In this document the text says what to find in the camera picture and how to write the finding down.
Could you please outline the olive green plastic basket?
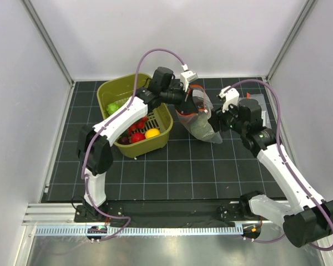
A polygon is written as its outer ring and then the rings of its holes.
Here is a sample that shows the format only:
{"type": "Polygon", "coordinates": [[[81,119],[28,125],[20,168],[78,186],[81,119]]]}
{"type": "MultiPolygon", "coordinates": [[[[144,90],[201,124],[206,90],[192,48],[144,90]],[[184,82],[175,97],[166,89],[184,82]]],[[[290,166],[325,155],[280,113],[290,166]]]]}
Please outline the olive green plastic basket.
{"type": "MultiPolygon", "coordinates": [[[[134,85],[134,74],[126,75],[114,80],[106,81],[97,90],[97,100],[102,113],[103,120],[109,117],[107,107],[111,103],[123,106],[132,95],[134,85]]],[[[148,114],[148,120],[145,122],[143,129],[137,129],[138,132],[145,133],[150,129],[158,129],[160,134],[136,142],[134,144],[122,145],[114,143],[114,147],[128,158],[135,158],[145,153],[164,147],[168,140],[169,134],[173,127],[173,118],[165,103],[148,114]]]]}

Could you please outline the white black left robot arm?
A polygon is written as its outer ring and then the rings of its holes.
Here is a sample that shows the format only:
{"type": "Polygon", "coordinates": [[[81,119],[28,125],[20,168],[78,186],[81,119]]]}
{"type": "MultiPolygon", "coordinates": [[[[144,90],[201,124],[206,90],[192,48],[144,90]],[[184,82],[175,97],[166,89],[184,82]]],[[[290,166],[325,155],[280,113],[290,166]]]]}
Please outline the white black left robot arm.
{"type": "Polygon", "coordinates": [[[113,163],[111,147],[118,137],[162,103],[185,108],[188,114],[197,112],[189,84],[198,76],[186,65],[183,69],[180,81],[176,83],[172,70],[158,67],[144,86],[134,88],[131,97],[118,111],[93,127],[81,128],[77,155],[82,161],[85,207],[93,221],[100,222],[107,216],[105,176],[113,163]]]}

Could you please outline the clear zip bag orange zipper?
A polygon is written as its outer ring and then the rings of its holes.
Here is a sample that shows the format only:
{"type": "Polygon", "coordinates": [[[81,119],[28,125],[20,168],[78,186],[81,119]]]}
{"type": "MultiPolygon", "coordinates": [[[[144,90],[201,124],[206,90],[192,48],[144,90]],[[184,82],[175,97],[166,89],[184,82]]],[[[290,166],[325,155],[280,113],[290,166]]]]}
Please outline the clear zip bag orange zipper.
{"type": "Polygon", "coordinates": [[[178,116],[181,124],[189,131],[190,125],[198,118],[202,117],[207,120],[211,117],[211,111],[213,109],[213,104],[211,103],[208,95],[205,92],[205,89],[200,85],[191,85],[191,95],[194,102],[196,103],[199,112],[193,115],[180,115],[177,110],[176,114],[178,116]]]}

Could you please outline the netted green melon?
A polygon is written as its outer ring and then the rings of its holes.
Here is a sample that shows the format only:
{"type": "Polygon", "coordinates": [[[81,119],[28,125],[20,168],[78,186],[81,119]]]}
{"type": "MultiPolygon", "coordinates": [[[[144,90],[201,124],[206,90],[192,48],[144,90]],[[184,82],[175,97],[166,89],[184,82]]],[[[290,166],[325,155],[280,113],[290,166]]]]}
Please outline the netted green melon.
{"type": "Polygon", "coordinates": [[[198,140],[211,142],[215,144],[222,143],[222,138],[219,132],[215,132],[208,120],[198,117],[189,128],[190,133],[198,140]]]}

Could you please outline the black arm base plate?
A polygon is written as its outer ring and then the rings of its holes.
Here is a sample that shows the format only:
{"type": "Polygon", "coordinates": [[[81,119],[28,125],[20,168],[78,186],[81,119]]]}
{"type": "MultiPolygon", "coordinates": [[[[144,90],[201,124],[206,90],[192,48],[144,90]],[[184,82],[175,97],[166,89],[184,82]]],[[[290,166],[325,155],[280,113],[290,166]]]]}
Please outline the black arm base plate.
{"type": "Polygon", "coordinates": [[[102,212],[118,218],[130,217],[132,227],[187,227],[223,224],[233,221],[258,221],[257,215],[246,213],[238,201],[230,199],[106,201],[98,209],[88,203],[77,206],[76,222],[103,221],[102,212]]]}

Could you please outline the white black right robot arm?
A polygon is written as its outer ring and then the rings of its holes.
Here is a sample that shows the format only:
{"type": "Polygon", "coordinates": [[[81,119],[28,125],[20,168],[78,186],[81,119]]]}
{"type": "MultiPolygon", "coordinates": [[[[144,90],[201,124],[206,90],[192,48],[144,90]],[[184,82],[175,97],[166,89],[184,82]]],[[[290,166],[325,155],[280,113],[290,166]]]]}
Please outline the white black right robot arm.
{"type": "MultiPolygon", "coordinates": [[[[236,105],[212,109],[208,122],[216,132],[232,130],[239,134],[244,147],[268,170],[288,201],[279,203],[260,191],[246,193],[239,199],[239,213],[244,219],[260,216],[277,224],[298,248],[333,236],[333,200],[326,201],[304,179],[279,135],[263,125],[256,100],[243,99],[236,105]]],[[[319,250],[332,251],[333,244],[319,250]]]]}

